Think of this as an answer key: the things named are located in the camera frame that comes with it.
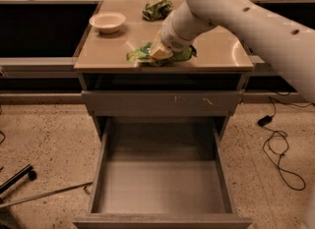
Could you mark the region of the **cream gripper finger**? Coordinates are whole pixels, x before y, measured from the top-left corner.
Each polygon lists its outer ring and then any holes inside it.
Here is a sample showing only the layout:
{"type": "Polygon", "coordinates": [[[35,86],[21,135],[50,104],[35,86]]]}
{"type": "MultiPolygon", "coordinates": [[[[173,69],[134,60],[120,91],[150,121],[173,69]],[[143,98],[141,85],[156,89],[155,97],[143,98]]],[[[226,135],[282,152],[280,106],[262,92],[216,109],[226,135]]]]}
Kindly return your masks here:
{"type": "Polygon", "coordinates": [[[172,55],[173,53],[171,49],[165,46],[159,40],[154,41],[150,47],[150,56],[157,60],[167,59],[172,55]]]}

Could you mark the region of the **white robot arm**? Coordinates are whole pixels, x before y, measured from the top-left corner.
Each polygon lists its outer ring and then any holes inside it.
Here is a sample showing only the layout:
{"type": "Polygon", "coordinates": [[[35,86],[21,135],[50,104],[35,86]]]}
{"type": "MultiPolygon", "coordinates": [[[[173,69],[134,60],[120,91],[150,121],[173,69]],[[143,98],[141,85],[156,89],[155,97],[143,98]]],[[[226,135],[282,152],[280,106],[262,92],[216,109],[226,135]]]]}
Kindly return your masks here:
{"type": "Polygon", "coordinates": [[[315,30],[249,0],[185,0],[163,22],[150,55],[168,58],[217,26],[231,31],[310,103],[315,103],[315,30]]]}

